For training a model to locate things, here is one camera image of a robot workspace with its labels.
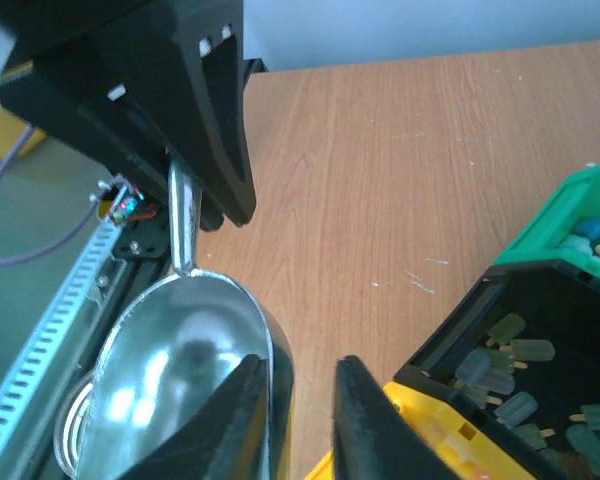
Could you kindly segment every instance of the popsicle stick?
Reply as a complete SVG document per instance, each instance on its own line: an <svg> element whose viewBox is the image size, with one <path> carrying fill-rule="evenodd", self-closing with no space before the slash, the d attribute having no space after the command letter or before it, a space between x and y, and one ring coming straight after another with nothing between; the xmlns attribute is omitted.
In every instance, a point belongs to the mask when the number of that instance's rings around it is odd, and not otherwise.
<svg viewBox="0 0 600 480"><path fill-rule="evenodd" d="M487 403L490 403L491 405L502 405L502 400L498 397L492 397L491 395L489 395L487 397Z"/></svg>

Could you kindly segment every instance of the green container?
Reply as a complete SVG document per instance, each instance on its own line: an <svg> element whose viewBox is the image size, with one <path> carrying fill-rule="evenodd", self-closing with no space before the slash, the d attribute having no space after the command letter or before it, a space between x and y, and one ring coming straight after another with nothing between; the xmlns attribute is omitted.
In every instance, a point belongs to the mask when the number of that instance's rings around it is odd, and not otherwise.
<svg viewBox="0 0 600 480"><path fill-rule="evenodd" d="M569 176L495 264L560 259L600 278L600 259L558 248L585 217L600 217L600 166Z"/></svg>

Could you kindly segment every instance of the perforated metal strip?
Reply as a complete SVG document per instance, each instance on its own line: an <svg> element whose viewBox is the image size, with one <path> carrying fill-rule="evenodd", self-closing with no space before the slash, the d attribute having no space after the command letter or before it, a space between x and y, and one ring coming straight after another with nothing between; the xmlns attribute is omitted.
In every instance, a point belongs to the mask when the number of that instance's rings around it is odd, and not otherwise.
<svg viewBox="0 0 600 480"><path fill-rule="evenodd" d="M108 218L100 222L0 385L0 456L69 332L120 230Z"/></svg>

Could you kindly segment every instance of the gray floor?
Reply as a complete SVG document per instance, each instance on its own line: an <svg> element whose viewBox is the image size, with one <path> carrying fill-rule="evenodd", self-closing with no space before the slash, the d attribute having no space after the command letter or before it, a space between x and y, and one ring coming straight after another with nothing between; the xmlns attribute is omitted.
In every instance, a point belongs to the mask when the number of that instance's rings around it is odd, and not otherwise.
<svg viewBox="0 0 600 480"><path fill-rule="evenodd" d="M44 246L67 231L88 207L100 165L52 140L18 162L0 184L0 256ZM0 267L0 382L96 226L39 260Z"/></svg>

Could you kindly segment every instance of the wood grain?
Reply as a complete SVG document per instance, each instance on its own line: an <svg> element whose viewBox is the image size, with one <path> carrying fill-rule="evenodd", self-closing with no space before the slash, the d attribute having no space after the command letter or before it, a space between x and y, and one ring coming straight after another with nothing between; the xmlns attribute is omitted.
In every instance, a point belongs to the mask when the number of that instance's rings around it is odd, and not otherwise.
<svg viewBox="0 0 600 480"><path fill-rule="evenodd" d="M302 478L330 446L336 360L388 381L565 176L600 162L600 43L262 74L245 102L256 215L204 235L199 261L287 334Z"/></svg>

